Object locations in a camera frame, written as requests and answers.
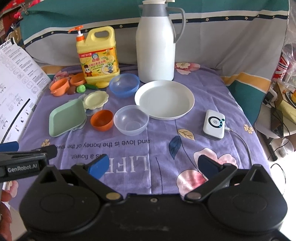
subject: yellow stripe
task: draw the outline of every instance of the yellow stripe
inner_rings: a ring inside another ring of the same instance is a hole
[[[41,67],[41,69],[43,69],[43,71],[46,74],[56,74],[57,72],[59,72],[63,68],[65,68],[65,67],[64,66],[54,66],[54,65],[46,65],[46,66]]]
[[[252,85],[262,92],[267,92],[270,86],[270,80],[244,72],[240,74],[234,74],[231,77],[222,76],[221,78],[226,85],[231,85],[235,80],[238,80],[242,83]]]

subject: white plate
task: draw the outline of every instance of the white plate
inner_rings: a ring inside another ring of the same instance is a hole
[[[171,121],[187,114],[194,106],[194,95],[186,86],[169,80],[143,85],[135,95],[136,105],[156,120]]]

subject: clear plastic bowl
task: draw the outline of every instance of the clear plastic bowl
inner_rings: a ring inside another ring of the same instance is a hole
[[[109,88],[117,97],[127,98],[137,92],[139,85],[140,79],[135,74],[120,74],[110,81]]]
[[[141,106],[128,105],[115,113],[113,121],[122,134],[136,136],[146,129],[149,115]]]

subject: green tray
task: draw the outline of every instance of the green tray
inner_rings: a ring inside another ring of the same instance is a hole
[[[74,99],[54,109],[49,115],[49,135],[58,137],[80,126],[86,119],[83,102]]]

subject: detergent label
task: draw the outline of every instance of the detergent label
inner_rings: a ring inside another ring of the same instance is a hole
[[[79,58],[86,78],[115,74],[119,71],[115,47],[81,53]]]

